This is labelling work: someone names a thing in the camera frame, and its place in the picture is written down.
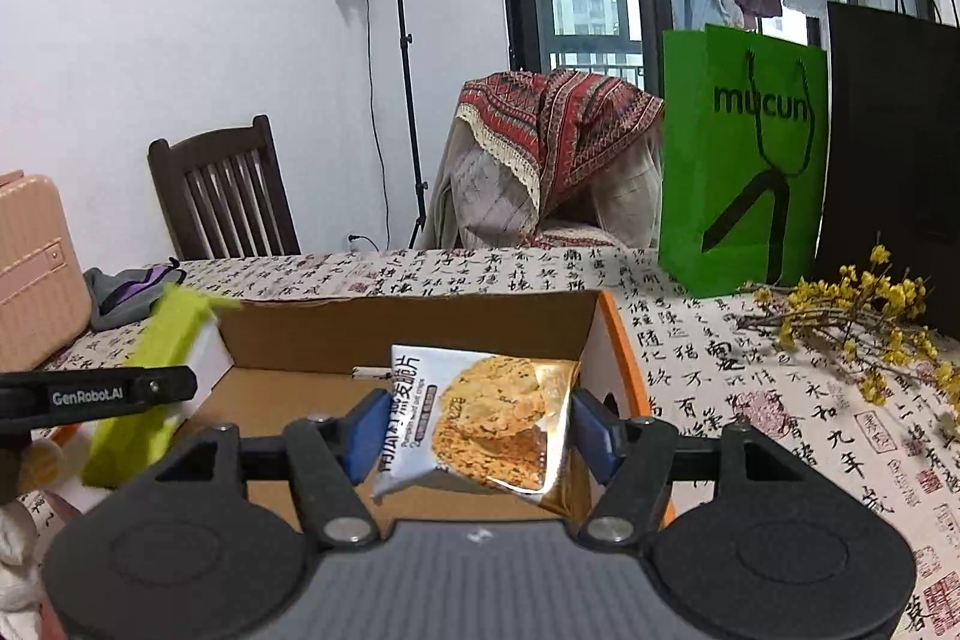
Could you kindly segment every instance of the wooden chair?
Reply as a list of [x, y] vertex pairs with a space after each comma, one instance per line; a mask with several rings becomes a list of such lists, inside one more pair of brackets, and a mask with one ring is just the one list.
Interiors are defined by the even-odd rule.
[[155, 140], [147, 160], [182, 259], [299, 253], [266, 115], [173, 146]]

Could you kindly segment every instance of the power cord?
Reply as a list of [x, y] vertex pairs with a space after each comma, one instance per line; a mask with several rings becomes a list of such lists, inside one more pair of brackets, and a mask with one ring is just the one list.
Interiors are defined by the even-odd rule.
[[380, 248], [377, 247], [376, 242], [373, 242], [373, 240], [365, 234], [350, 234], [347, 236], [347, 239], [349, 239], [351, 242], [356, 242], [357, 239], [366, 239], [367, 242], [373, 245], [373, 248], [376, 249], [377, 253], [380, 252]]
[[[373, 114], [373, 45], [371, 44], [371, 30], [370, 30], [370, 0], [367, 2], [367, 76], [368, 81], [370, 81], [370, 124], [373, 129], [373, 143], [376, 144], [376, 155], [380, 159], [380, 179], [383, 183], [383, 208], [386, 213], [386, 218], [384, 223], [387, 228], [387, 244], [384, 249], [390, 249], [390, 199], [387, 196], [387, 167], [383, 163], [383, 150], [380, 149], [380, 137], [376, 132], [376, 117]], [[352, 237], [357, 237], [357, 239], [366, 239], [370, 244], [373, 244], [376, 247], [376, 244], [373, 243], [368, 237], [364, 237], [362, 234], [354, 234]]]

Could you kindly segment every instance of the box flap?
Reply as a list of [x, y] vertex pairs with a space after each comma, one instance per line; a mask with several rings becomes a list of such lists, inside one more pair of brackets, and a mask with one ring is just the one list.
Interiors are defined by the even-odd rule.
[[578, 360], [596, 292], [247, 302], [222, 314], [236, 366], [349, 374], [389, 366], [393, 344]]

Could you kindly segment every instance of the table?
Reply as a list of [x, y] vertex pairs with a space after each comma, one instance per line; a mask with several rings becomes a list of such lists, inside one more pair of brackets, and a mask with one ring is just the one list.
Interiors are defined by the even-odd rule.
[[[910, 542], [917, 587], [898, 636], [960, 637], [960, 445], [937, 422], [932, 389], [891, 384], [885, 408], [803, 348], [736, 329], [745, 296], [691, 299], [656, 253], [611, 247], [399, 251], [184, 262], [185, 285], [260, 300], [609, 290], [644, 373], [654, 415], [683, 434], [717, 435], [737, 415], [880, 513]], [[88, 333], [49, 368], [114, 366], [143, 323]], [[678, 512], [710, 485], [677, 485]]]

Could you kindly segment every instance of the snack bag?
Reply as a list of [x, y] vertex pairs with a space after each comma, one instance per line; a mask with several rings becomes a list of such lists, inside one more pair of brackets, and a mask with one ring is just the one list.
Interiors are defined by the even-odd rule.
[[565, 513], [578, 362], [395, 345], [394, 403], [373, 498], [407, 485], [510, 491]]

